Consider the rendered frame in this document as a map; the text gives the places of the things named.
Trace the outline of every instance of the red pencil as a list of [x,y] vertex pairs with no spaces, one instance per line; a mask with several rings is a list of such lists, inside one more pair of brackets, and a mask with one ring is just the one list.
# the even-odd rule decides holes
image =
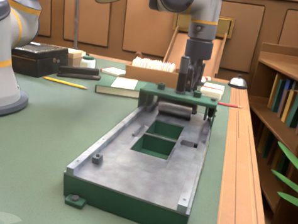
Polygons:
[[229,104],[229,103],[222,103],[222,102],[218,102],[219,105],[223,105],[223,106],[230,106],[232,108],[243,108],[242,106],[238,106],[235,104]]

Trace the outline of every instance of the wooden wall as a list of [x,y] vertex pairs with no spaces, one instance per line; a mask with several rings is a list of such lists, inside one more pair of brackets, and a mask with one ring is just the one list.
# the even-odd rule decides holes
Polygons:
[[[89,53],[133,60],[136,51],[151,59],[165,56],[174,15],[150,10],[149,0],[98,4],[80,1],[79,48]],[[73,46],[75,0],[40,0],[41,32],[35,41]],[[297,46],[298,2],[224,1],[222,16],[235,17],[232,39],[226,41],[218,77],[242,74],[250,85],[263,42]]]

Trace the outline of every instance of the rectangular opening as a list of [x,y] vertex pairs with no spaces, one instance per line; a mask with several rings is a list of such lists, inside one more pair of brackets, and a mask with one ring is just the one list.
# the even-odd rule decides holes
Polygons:
[[169,142],[161,138],[143,135],[131,148],[131,150],[152,155],[161,159],[168,159],[175,142]]
[[155,121],[147,130],[147,133],[177,140],[183,130],[183,126]]

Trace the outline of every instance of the yellow book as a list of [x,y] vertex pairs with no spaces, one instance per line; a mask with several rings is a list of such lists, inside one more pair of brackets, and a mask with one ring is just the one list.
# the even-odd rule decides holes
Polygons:
[[263,153],[268,134],[269,134],[269,129],[265,125],[264,129],[263,129],[263,132],[262,132],[262,135],[261,135],[260,143],[258,144],[258,152],[259,153]]
[[297,90],[293,90],[293,89],[290,90],[287,103],[285,104],[284,112],[282,113],[282,122],[284,122],[284,123],[287,121],[287,119],[289,117],[290,110],[292,109],[292,106],[296,99],[297,93],[298,93]]
[[270,94],[268,105],[267,105],[267,107],[269,109],[272,108],[272,105],[273,105],[273,102],[274,102],[274,97],[276,95],[276,91],[277,91],[277,88],[279,86],[279,80],[281,80],[281,79],[286,80],[286,78],[283,74],[277,73],[276,76],[275,76],[274,84],[272,86],[271,94]]
[[280,149],[280,147],[277,148],[276,154],[274,156],[271,169],[277,171],[277,168],[279,167],[280,160],[282,159],[283,151]]

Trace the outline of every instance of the black box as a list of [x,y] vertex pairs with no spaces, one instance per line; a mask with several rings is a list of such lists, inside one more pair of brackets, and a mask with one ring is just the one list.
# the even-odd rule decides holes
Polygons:
[[31,42],[11,50],[14,72],[33,77],[57,73],[68,65],[69,50],[64,47]]

